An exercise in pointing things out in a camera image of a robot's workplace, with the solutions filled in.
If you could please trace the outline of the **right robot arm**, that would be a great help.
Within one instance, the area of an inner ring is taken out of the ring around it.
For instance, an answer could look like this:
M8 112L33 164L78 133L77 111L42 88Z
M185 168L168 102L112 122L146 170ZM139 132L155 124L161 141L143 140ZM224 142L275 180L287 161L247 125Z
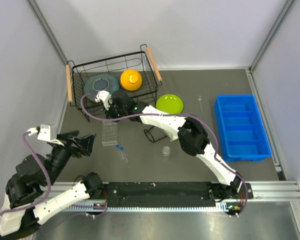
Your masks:
M181 149L188 155L200 159L217 177L224 194L235 198L242 189L249 188L243 177L231 168L218 154L218 145L212 145L204 123L191 114L168 114L143 101L134 101L122 90L98 94L103 102L107 119L117 121L129 119L143 125L157 127L172 141L179 141Z

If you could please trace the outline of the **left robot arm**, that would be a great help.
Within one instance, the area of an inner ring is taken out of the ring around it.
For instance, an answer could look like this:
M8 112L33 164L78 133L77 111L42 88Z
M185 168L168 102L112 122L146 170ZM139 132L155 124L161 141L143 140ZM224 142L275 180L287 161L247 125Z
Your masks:
M46 156L31 154L16 166L16 173L5 187L0 209L0 240L18 240L39 230L51 217L83 200L97 199L104 191L99 175L91 172L69 190L48 199L51 187L71 157L89 157L94 133L79 137L79 131L53 133L41 127L31 128L24 135L36 135L52 147Z

